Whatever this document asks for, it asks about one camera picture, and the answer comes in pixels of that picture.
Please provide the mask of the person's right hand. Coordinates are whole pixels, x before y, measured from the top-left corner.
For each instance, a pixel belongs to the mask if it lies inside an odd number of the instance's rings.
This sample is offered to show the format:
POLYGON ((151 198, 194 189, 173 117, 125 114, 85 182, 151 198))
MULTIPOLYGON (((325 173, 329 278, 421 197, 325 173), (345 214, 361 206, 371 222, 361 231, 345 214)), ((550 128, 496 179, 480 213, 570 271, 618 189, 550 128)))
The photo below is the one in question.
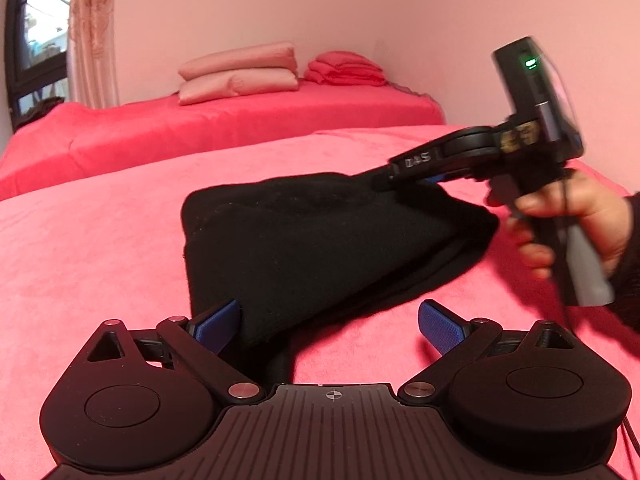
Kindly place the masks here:
POLYGON ((518 198, 515 207, 518 211, 506 220, 506 230, 524 264, 538 280, 550 278, 555 253, 534 234, 530 224, 533 218, 548 219, 562 214, 577 218, 608 275, 618 267, 634 232, 631 201, 580 171, 518 198))

